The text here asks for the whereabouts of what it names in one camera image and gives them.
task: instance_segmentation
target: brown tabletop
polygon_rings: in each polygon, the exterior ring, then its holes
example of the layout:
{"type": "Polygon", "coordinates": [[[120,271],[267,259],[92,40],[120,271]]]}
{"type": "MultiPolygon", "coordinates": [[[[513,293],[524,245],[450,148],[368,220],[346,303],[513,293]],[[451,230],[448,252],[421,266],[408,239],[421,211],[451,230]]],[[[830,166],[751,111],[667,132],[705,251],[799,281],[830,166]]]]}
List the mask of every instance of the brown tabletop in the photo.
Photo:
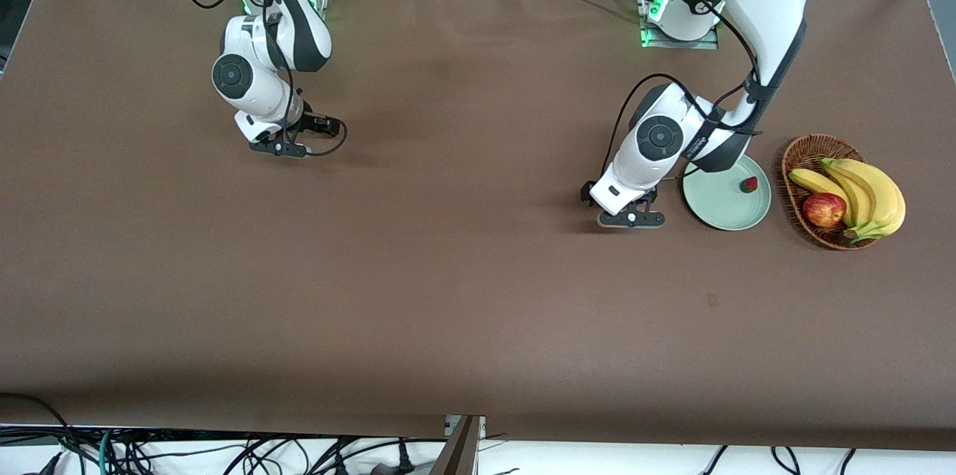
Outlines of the brown tabletop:
{"type": "Polygon", "coordinates": [[[0,81],[0,389],[89,424],[956,448],[956,87],[925,0],[810,0],[748,150],[778,178],[826,132],[897,179],[904,228],[845,253],[779,195],[743,232],[673,182],[659,230],[578,202],[636,80],[743,78],[727,32],[642,49],[631,0],[331,0],[334,56],[296,85],[349,139],[287,161],[209,81],[237,10],[34,1],[0,81]]]}

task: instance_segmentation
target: white robot link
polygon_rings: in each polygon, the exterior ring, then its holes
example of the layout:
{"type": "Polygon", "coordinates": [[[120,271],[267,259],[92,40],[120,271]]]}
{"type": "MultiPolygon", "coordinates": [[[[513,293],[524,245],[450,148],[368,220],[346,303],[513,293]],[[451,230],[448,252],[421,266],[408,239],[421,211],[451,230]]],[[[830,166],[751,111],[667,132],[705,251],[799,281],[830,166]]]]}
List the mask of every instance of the white robot link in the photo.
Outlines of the white robot link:
{"type": "Polygon", "coordinates": [[[286,70],[291,79],[291,70],[321,69],[332,56],[329,29],[309,0],[246,2],[252,15],[236,16],[226,25],[212,84],[238,110],[236,125],[254,151],[294,158],[317,155],[294,142],[298,131],[335,136],[342,123],[312,114],[278,71],[286,70]]]}
{"type": "Polygon", "coordinates": [[[652,88],[631,118],[617,155],[600,179],[586,187],[589,199],[604,209],[598,223],[659,226],[662,216],[636,206],[656,189],[678,158],[683,156],[708,173],[726,171],[738,161],[802,43],[806,1],[665,1],[659,18],[652,20],[679,40],[704,36],[717,20],[710,9],[719,12],[723,7],[754,49],[754,69],[744,80],[744,95],[732,111],[694,96],[676,81],[652,88]]]}

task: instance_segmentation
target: round plate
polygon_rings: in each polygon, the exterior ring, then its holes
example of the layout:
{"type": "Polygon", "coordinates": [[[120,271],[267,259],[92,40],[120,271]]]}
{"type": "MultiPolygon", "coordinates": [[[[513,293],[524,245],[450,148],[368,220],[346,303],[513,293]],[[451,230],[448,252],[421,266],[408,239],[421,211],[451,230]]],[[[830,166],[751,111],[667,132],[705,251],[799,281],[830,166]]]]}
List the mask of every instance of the round plate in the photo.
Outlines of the round plate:
{"type": "Polygon", "coordinates": [[[760,223],[771,209],[771,182],[756,161],[742,155],[733,167],[721,173],[684,170],[683,196],[697,217],[708,226],[744,230],[760,223]],[[757,191],[744,193],[740,183],[757,178],[757,191]]]}

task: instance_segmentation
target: bunch of bananas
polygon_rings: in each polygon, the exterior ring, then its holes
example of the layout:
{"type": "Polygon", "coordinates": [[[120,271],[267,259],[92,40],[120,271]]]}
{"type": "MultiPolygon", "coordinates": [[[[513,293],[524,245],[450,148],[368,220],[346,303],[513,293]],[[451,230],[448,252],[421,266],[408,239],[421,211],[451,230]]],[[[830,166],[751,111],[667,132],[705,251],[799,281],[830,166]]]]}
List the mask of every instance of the bunch of bananas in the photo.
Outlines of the bunch of bananas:
{"type": "Polygon", "coordinates": [[[793,169],[789,179],[814,193],[833,193],[846,202],[843,236],[851,243],[877,240],[899,230],[906,202],[887,173],[856,159],[823,158],[830,178],[809,169],[793,169]]]}

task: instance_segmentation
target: brown woven basket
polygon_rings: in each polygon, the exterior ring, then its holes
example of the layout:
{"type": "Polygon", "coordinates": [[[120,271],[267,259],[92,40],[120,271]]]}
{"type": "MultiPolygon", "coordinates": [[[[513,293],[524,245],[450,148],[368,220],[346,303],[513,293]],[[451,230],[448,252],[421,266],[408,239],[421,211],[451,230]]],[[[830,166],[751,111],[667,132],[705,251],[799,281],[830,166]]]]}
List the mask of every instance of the brown woven basket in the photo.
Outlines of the brown woven basket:
{"type": "Polygon", "coordinates": [[[802,227],[814,241],[829,249],[850,251],[871,246],[876,240],[863,240],[850,244],[842,236],[843,231],[846,230],[842,223],[832,228],[822,228],[804,219],[800,206],[808,196],[813,194],[791,182],[791,179],[787,178],[786,175],[789,175],[789,172],[793,169],[801,167],[825,176],[826,173],[820,167],[820,159],[823,158],[850,158],[866,163],[866,159],[860,154],[860,151],[832,135],[812,134],[795,139],[786,148],[780,167],[784,189],[786,196],[789,197],[789,206],[791,206],[788,212],[791,221],[802,227]]]}

